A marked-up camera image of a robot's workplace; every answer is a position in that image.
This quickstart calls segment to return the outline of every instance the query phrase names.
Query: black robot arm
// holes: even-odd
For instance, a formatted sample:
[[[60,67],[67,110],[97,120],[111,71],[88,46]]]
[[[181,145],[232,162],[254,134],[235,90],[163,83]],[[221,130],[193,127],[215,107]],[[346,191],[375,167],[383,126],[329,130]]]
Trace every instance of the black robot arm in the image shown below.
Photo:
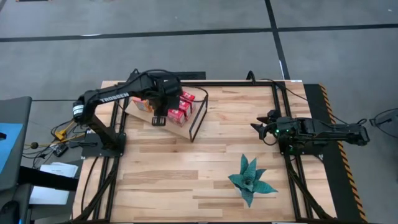
[[[353,124],[328,124],[312,118],[281,117],[276,110],[271,110],[265,118],[257,118],[266,126],[252,124],[264,139],[267,133],[279,141],[287,141],[293,147],[303,147],[306,142],[346,141],[350,144],[365,146],[369,142],[368,132],[361,122]]]
[[[277,139],[275,143],[279,143],[280,153],[285,159],[289,177],[301,190],[318,217],[332,223],[342,223],[327,214],[317,203],[294,170],[290,156],[304,154],[304,152],[317,156],[312,150],[304,150],[307,142],[327,144],[330,141],[346,141],[350,144],[365,146],[369,142],[369,136],[366,128],[362,126],[364,122],[328,124],[311,118],[281,117],[280,111],[277,110],[271,110],[267,117],[257,118],[257,120],[266,124],[265,126],[251,124],[259,133],[259,139],[264,140],[267,133],[271,133]]]
[[[73,103],[73,119],[79,125],[89,126],[100,137],[103,149],[116,150],[119,145],[118,134],[113,128],[106,127],[95,116],[95,109],[98,105],[130,96],[149,100],[154,109],[152,125],[164,126],[167,111],[178,109],[181,94],[182,87],[177,77],[168,77],[167,80],[164,80],[146,72],[133,72],[125,83],[86,91]]]

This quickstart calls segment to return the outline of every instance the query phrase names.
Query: black metal frame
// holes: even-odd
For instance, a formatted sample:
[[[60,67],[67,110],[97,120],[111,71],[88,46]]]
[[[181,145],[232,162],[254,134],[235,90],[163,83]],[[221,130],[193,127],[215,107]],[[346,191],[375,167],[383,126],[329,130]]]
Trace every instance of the black metal frame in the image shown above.
[[[195,119],[193,119],[193,122],[192,122],[192,124],[191,124],[191,127],[189,128],[189,138],[190,138],[191,142],[193,142],[193,141],[195,140],[195,137],[196,137],[197,134],[198,134],[199,128],[200,128],[200,126],[201,126],[201,123],[202,123],[203,119],[205,118],[205,116],[206,116],[206,114],[207,114],[208,100],[209,100],[209,96],[206,95],[205,98],[203,99],[203,101],[202,101],[202,103],[201,103],[199,109],[198,109],[198,113],[197,113],[197,115],[195,116]],[[198,124],[198,128],[196,129],[195,133],[193,133],[193,136],[192,136],[192,129],[193,129],[193,127],[195,126],[195,124],[196,124],[196,122],[197,122],[197,119],[199,118],[199,114],[200,114],[200,112],[203,110],[203,107],[205,107],[205,113],[204,113],[203,116],[200,118],[200,121],[199,121],[199,124]]]
[[[281,91],[282,93],[282,99],[284,102],[284,109],[286,112],[287,116],[291,116],[291,110],[290,110],[290,106],[289,106],[289,100],[287,97],[287,91],[285,88],[278,88],[279,86],[285,86],[285,81],[275,81],[275,82],[269,82],[269,81],[261,81],[258,82],[256,81],[256,78],[254,76],[254,74],[252,73],[252,71],[250,71],[246,77],[246,80],[250,80],[249,81],[240,81],[240,82],[184,82],[184,86],[187,87],[196,87],[196,86],[270,86],[272,88],[272,95],[273,95],[273,99],[274,99],[274,105],[275,108],[277,110],[280,110],[280,103],[279,103],[279,96],[278,96],[278,90]],[[127,108],[128,102],[127,100],[124,101],[124,105],[123,105],[123,113],[122,113],[122,118],[121,118],[121,125],[120,125],[120,129],[119,132],[122,133],[124,131],[124,125],[126,123],[126,116],[127,114],[124,112],[124,110]],[[205,100],[203,100],[202,104],[201,104],[201,108],[200,110],[202,110],[202,107],[206,105],[206,108],[208,106],[208,97],[205,97]],[[117,110],[118,107],[114,106],[113,108],[113,113],[112,113],[112,118],[111,118],[111,124],[114,124],[115,120],[116,120],[116,114],[117,114]],[[197,119],[198,119],[198,115],[195,117],[194,120],[194,124],[196,123]],[[202,119],[200,120],[199,126],[201,125],[202,121],[203,121],[204,116],[202,117]],[[192,139],[195,138],[197,134],[197,131],[195,131]],[[290,160],[290,155],[288,153],[283,153],[286,148],[286,146],[283,145],[279,145],[280,147],[280,151],[281,154],[283,155],[284,159],[285,159],[285,165],[287,168],[287,176],[288,176],[288,181],[289,181],[289,189],[290,189],[290,194],[292,197],[292,205],[293,205],[293,209],[294,209],[294,215],[295,215],[295,221],[296,222],[305,222],[305,223],[353,223],[353,222],[342,222],[339,221],[337,219],[314,219],[313,215],[312,215],[312,207],[310,206],[310,203],[312,205],[316,205],[317,203],[315,201],[315,199],[311,196],[310,192],[307,190],[307,186],[306,186],[306,182],[305,182],[305,176],[304,176],[304,171],[303,171],[303,165],[302,165],[302,161],[300,158],[300,155],[296,155],[296,166],[297,166],[297,170],[298,170],[298,175],[294,172],[293,170],[293,166]],[[105,219],[98,219],[98,212],[99,212],[99,206],[100,203],[96,204],[96,211],[95,215],[93,217],[94,220],[91,221],[86,221],[86,222],[90,222],[90,223],[95,223],[95,221],[98,221],[98,223],[104,223],[104,221],[109,221],[111,218],[111,211],[112,211],[112,205],[113,205],[113,198],[114,198],[114,190],[115,190],[115,186],[116,186],[116,176],[117,176],[117,169],[118,169],[118,165],[119,165],[119,160],[120,158],[117,157],[114,159],[114,164],[112,167],[111,172],[109,173],[109,175],[113,175],[113,179],[111,181],[110,184],[110,189],[109,189],[109,195],[108,195],[108,201],[106,204],[106,211],[105,211]],[[106,173],[106,169],[108,167],[108,161],[105,159],[104,163],[103,163],[103,168],[101,170],[101,177],[100,177],[100,184],[99,184],[99,190],[104,192],[104,188],[106,188],[108,185],[104,185],[101,183],[104,183],[106,179],[108,179],[108,177],[105,179],[105,173]],[[300,214],[300,207],[299,207],[299,201],[298,201],[298,197],[297,197],[297,191],[295,188],[295,184],[298,185],[299,189],[303,192],[303,196],[304,196],[304,201],[305,201],[305,210],[306,210],[306,214],[307,214],[307,218],[303,218]],[[83,220],[77,220],[76,223],[85,223]]]

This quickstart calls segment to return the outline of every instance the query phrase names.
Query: cardboard box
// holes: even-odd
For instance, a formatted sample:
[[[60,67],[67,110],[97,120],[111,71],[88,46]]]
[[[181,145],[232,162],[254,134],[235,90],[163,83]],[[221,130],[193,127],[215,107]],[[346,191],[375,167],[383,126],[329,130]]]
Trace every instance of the cardboard box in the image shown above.
[[[146,111],[146,112],[152,112],[152,107],[149,105],[149,100],[141,100],[138,97],[133,96],[132,101],[136,104],[137,108]]]
[[[169,121],[179,125],[183,126],[185,123],[185,115],[183,111],[180,110],[168,110],[167,112],[167,118]]]

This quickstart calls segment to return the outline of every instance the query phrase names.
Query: wooden table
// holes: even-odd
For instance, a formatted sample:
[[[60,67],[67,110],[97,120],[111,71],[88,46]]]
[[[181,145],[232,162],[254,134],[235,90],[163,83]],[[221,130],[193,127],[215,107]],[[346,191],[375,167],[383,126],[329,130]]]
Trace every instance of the wooden table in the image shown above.
[[[102,87],[115,83],[117,81],[104,81]],[[305,97],[303,83],[286,81],[286,86]],[[256,121],[258,116],[274,109],[271,87],[204,88],[209,92],[208,112],[194,143],[131,115],[127,117],[127,145],[120,160],[111,222],[295,220],[285,162],[279,147],[265,145],[249,125],[259,123]],[[199,98],[204,96],[200,90],[189,88],[187,91]],[[310,117],[305,100],[289,92],[288,97],[293,117]],[[279,99],[283,108],[281,95]],[[107,103],[96,110],[105,124],[110,122],[112,108],[113,103]],[[251,208],[228,180],[229,175],[239,173],[243,153],[250,161],[257,158],[257,168],[267,169],[261,180],[279,191],[255,195]],[[88,182],[84,206],[97,191],[102,160],[98,159]],[[335,217],[323,164],[314,156],[302,156],[302,160],[309,191],[325,211]],[[81,196],[93,161],[89,158],[83,163],[73,204],[75,217],[80,214]],[[107,195],[106,192],[102,200],[100,218],[104,217]],[[298,198],[301,214],[305,217],[299,190]]]

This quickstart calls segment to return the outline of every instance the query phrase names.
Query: teal plant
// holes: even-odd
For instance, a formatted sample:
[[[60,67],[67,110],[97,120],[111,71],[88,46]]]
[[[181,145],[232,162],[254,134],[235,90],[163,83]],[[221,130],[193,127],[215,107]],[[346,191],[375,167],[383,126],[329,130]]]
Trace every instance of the teal plant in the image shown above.
[[[273,189],[269,184],[260,180],[261,175],[266,171],[265,169],[256,170],[257,158],[250,162],[244,154],[241,159],[241,172],[240,174],[233,174],[228,178],[237,187],[241,193],[242,198],[251,206],[253,201],[253,194],[268,194],[272,192],[278,192]]]

